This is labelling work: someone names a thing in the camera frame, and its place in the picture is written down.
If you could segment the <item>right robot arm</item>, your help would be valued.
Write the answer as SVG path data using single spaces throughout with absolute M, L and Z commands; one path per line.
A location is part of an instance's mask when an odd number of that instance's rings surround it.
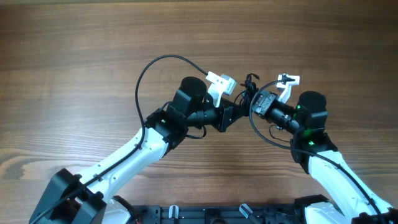
M 250 115 L 292 134 L 286 149 L 306 174 L 331 196 L 296 200 L 304 223 L 397 223 L 397 209 L 377 196 L 348 166 L 325 131 L 326 98 L 306 91 L 296 107 L 278 100 L 275 93 L 259 91 L 250 104 Z

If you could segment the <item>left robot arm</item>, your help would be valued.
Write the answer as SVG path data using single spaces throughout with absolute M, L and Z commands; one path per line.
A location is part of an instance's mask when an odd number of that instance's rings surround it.
M 97 164 L 72 174 L 58 171 L 47 185 L 30 223 L 134 223 L 139 216 L 116 194 L 145 167 L 161 160 L 188 136 L 188 129 L 211 125 L 223 132 L 242 117 L 239 106 L 223 98 L 236 81 L 209 73 L 182 80 L 172 101 L 155 110 L 137 134 Z

